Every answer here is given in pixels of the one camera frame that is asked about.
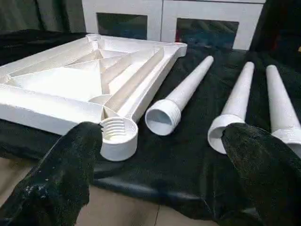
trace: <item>black tablecloth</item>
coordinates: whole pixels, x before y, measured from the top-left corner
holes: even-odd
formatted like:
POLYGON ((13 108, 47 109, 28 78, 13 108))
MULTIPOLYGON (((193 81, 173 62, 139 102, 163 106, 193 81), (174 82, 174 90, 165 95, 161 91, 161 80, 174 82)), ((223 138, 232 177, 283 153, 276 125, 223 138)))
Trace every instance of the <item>black tablecloth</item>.
MULTIPOLYGON (((84 34, 24 31, 0 36, 0 64, 61 45, 84 34)), ((226 155, 207 142, 212 120, 220 114, 244 64, 252 61, 255 72, 246 122, 270 130, 265 67, 275 64, 301 118, 301 56, 280 52, 245 52, 216 48, 188 48, 178 59, 153 102, 164 98, 206 56, 214 63, 184 109, 174 133, 152 134, 142 119, 138 123, 136 154, 123 162, 98 159, 94 184, 128 196, 165 204, 190 218, 220 220, 253 207, 237 172, 226 155)), ((0 152, 39 159, 58 135, 0 120, 0 152)))

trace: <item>white cabinet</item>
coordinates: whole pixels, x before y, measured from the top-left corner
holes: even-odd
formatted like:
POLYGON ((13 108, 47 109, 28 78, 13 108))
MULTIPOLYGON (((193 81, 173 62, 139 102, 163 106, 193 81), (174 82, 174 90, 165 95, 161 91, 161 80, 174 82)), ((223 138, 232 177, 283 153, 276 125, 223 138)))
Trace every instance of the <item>white cabinet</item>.
POLYGON ((87 32, 99 33, 106 17, 143 15, 148 40, 174 42, 178 19, 237 22, 234 49, 249 49, 265 0, 82 0, 87 32))
POLYGON ((163 0, 82 0, 86 31, 98 33, 97 13, 147 16, 147 40, 161 40, 163 0))

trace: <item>dark curtain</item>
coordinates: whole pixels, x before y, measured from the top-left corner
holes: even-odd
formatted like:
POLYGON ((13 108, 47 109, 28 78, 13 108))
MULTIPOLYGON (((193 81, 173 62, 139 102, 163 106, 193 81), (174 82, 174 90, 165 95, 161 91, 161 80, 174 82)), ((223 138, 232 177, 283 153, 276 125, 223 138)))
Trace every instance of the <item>dark curtain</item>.
POLYGON ((0 0, 0 30, 85 32, 81 0, 0 0))

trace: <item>beige floor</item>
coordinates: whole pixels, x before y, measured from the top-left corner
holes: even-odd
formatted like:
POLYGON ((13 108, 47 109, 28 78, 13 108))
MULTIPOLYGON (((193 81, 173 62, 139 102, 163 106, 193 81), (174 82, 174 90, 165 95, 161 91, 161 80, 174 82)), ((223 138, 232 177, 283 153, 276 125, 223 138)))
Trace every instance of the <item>beige floor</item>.
MULTIPOLYGON (((31 168, 24 160, 0 158, 0 205, 31 168)), ((96 187, 90 187, 90 203, 77 226, 217 226, 212 221, 192 220, 177 211, 96 187)))

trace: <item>white 3d printed table frame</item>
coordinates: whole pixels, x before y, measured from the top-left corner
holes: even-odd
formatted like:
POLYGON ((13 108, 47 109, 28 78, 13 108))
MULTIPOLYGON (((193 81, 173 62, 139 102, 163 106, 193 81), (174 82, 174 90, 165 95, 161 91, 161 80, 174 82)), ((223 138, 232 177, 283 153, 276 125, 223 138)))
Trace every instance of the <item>white 3d printed table frame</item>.
POLYGON ((183 43, 90 34, 0 67, 0 119, 59 135, 91 121, 103 125, 101 154, 132 156, 139 121, 183 43))

